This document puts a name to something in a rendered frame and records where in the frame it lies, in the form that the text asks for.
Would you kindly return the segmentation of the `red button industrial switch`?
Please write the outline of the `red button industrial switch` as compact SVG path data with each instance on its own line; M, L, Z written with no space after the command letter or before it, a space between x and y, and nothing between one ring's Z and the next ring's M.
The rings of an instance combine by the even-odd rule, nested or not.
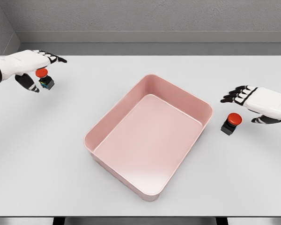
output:
M231 135L241 123L242 117L238 113L232 112L227 116L225 122L221 126L221 131L227 135Z
M54 80L48 75L46 68L36 70L36 76L39 78L39 83L43 88L50 90L54 86Z

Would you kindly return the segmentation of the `pink rectangular basket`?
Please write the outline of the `pink rectangular basket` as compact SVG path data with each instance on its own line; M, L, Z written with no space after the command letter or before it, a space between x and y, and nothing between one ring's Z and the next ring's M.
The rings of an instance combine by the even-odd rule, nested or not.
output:
M92 158L155 201L213 115L211 105L157 75L139 80L84 136Z

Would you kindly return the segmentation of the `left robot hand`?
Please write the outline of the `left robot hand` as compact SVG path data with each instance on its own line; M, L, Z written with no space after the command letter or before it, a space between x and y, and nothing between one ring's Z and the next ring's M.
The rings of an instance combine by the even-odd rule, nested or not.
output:
M10 55L15 64L15 80L25 89L39 92L29 72L42 69L55 62L67 63L67 60L42 50L24 50Z

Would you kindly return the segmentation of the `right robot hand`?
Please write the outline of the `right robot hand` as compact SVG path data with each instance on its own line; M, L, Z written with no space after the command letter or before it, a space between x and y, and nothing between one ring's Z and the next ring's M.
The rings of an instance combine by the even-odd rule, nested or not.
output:
M264 88L243 85L230 91L221 103L235 103L260 114L252 123L276 124L281 122L281 93Z

